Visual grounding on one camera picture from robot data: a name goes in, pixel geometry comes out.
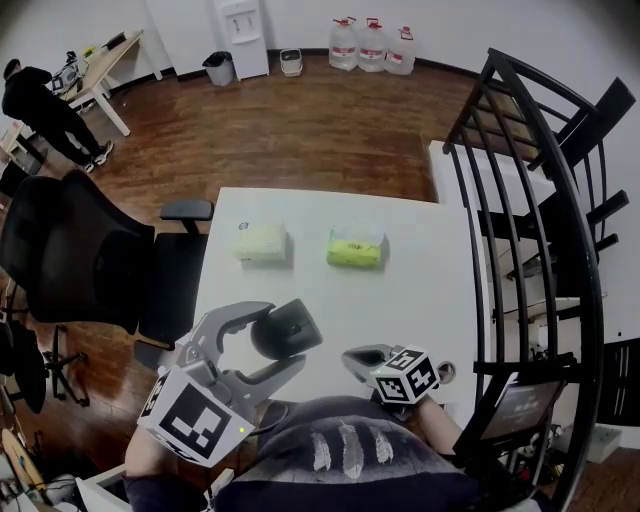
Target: sneaker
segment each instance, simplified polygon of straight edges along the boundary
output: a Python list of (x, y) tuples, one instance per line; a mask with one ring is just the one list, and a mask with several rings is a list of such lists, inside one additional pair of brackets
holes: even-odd
[(113, 142), (108, 141), (104, 146), (102, 146), (102, 153), (100, 153), (97, 157), (93, 159), (95, 163), (98, 165), (102, 165), (107, 161), (107, 155), (113, 151)]

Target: black rack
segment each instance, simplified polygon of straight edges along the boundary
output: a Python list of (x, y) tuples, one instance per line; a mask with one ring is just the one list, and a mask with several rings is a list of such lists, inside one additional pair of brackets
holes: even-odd
[[(496, 238), (509, 240), (514, 270), (519, 314), (520, 364), (544, 364), (529, 362), (529, 336), (525, 276), (519, 241), (521, 238), (537, 242), (538, 255), (547, 311), (548, 354), (553, 363), (558, 359), (558, 317), (556, 294), (579, 297), (580, 305), (570, 316), (581, 320), (581, 362), (576, 368), (576, 381), (580, 390), (574, 420), (574, 432), (565, 462), (565, 468), (553, 497), (554, 505), (565, 510), (573, 495), (582, 472), (586, 452), (595, 425), (602, 385), (603, 313), (598, 252), (617, 242), (617, 235), (605, 237), (605, 219), (628, 203), (621, 191), (607, 198), (606, 163), (603, 138), (631, 108), (635, 99), (626, 86), (616, 79), (596, 105), (567, 88), (560, 82), (532, 68), (528, 64), (489, 49), (489, 58), (476, 82), (465, 106), (456, 120), (444, 145), (450, 153), (460, 185), (462, 202), (469, 212), (472, 239), (472, 257), (478, 318), (478, 375), (476, 403), (484, 391), (484, 376), (491, 375), (505, 364), (504, 307), (501, 279), (498, 267)], [(555, 93), (577, 107), (572, 116), (566, 116), (533, 99), (522, 78), (526, 78)], [(559, 132), (549, 127), (546, 115), (564, 123)], [(478, 224), (481, 234), (487, 238), (490, 274), (493, 281), (494, 319), (496, 322), (496, 360), (485, 361), (484, 318), (488, 305), (483, 304), (479, 249), (470, 208), (472, 194), (465, 185), (460, 165), (460, 155), (455, 144), (461, 144), (471, 169), (478, 198)], [(489, 211), (489, 205), (474, 153), (474, 148), (486, 153), (497, 187), (503, 213)], [(602, 202), (596, 206), (593, 176), (589, 153), (596, 149), (602, 180)], [(524, 191), (529, 213), (514, 216), (510, 198), (505, 188), (496, 153), (513, 159)], [(575, 167), (584, 162), (591, 211), (585, 215), (580, 208), (580, 193)], [(540, 204), (536, 200), (529, 173), (541, 168), (555, 185), (555, 193)], [(595, 226), (601, 223), (600, 240), (596, 240)], [(551, 415), (541, 432), (546, 440)], [(531, 482), (537, 482), (545, 454), (546, 444), (539, 442), (531, 473)]]

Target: plastic water jug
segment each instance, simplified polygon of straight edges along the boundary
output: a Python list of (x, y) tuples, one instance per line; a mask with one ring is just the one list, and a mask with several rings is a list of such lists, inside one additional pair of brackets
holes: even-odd
[(413, 71), (416, 61), (415, 43), (409, 27), (403, 27), (399, 32), (399, 37), (389, 41), (384, 68), (394, 75), (408, 75)]
[(387, 36), (381, 29), (378, 18), (367, 18), (367, 26), (360, 31), (358, 66), (369, 73), (384, 71)]
[(356, 21), (351, 16), (341, 20), (331, 29), (329, 40), (329, 64), (334, 68), (351, 71), (358, 64), (358, 34), (353, 28)]

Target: chair armrest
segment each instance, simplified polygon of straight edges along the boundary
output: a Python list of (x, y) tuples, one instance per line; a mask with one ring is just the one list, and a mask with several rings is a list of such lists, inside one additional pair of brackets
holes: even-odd
[(187, 232), (198, 234), (196, 220), (211, 220), (213, 203), (204, 199), (179, 199), (166, 203), (160, 209), (162, 220), (179, 220)]

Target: wooden floor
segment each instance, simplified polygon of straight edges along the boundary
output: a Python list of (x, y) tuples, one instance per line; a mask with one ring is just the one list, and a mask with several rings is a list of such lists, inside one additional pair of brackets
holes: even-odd
[[(164, 202), (215, 201), (223, 186), (436, 200), (425, 147), (446, 137), (472, 80), (428, 69), (416, 69), (411, 77), (344, 73), (320, 57), (305, 58), (299, 78), (285, 78), (276, 65), (272, 72), (222, 89), (207, 78), (177, 82), (171, 77), (119, 93), (111, 104), (131, 129), (127, 138), (99, 108), (91, 109), (85, 115), (90, 128), (101, 141), (116, 143), (107, 164), (92, 174), (95, 182), (127, 214), (162, 231), (180, 230), (158, 219)], [(61, 176), (71, 168), (54, 151), (50, 161), (57, 170), (45, 174)], [(49, 349), (51, 326), (29, 324), (37, 329), (42, 350)], [(68, 324), (65, 352), (89, 355), (89, 363), (71, 374), (74, 387), (88, 392), (91, 407), (49, 395), (42, 413), (34, 415), (17, 403), (29, 439), (35, 430), (43, 432), (46, 456), (74, 448), (100, 470), (122, 463), (155, 381), (133, 360), (133, 340), (116, 327)], [(640, 459), (635, 452), (620, 463), (618, 458), (607, 470), (607, 481), (617, 479), (622, 488), (630, 475), (637, 479)], [(588, 474), (597, 475), (604, 466)], [(608, 485), (600, 485), (597, 476), (589, 486), (583, 481), (575, 510), (595, 510), (593, 503), (606, 496)], [(638, 489), (627, 487), (627, 498), (619, 503), (635, 508), (616, 510), (637, 510), (640, 504)], [(610, 496), (607, 503), (616, 499)]]

